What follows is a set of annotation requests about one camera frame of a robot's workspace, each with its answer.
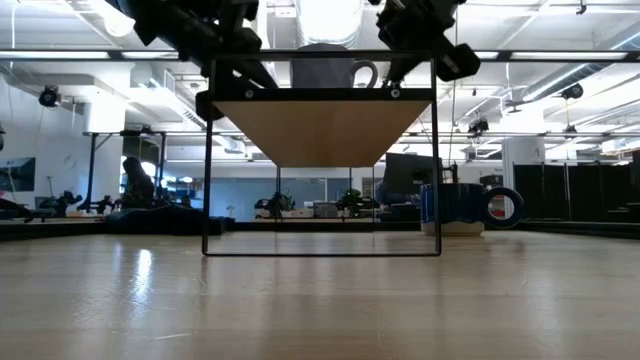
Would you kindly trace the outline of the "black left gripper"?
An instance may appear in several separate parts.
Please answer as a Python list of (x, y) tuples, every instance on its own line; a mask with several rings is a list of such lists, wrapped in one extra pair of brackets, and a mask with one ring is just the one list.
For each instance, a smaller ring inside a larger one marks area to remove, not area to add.
[[(190, 18), (176, 27), (176, 49), (181, 60), (189, 60), (200, 68), (208, 68), (218, 53), (255, 53), (262, 40), (251, 28), (225, 27), (211, 19)], [(266, 67), (257, 59), (234, 59), (231, 75), (232, 89), (275, 89), (279, 85)], [(211, 99), (208, 91), (195, 97), (196, 113), (204, 121), (217, 121), (225, 117)]]

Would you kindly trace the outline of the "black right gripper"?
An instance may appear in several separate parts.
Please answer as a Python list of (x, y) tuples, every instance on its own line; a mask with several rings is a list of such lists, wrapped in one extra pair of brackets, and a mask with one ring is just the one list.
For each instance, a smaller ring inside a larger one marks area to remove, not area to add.
[(413, 51), (433, 51), (436, 75), (450, 82), (475, 75), (481, 60), (466, 43), (454, 45), (445, 31), (452, 28), (457, 8), (465, 0), (388, 0), (377, 14), (378, 38), (393, 56), (384, 87), (399, 87), (416, 67)]

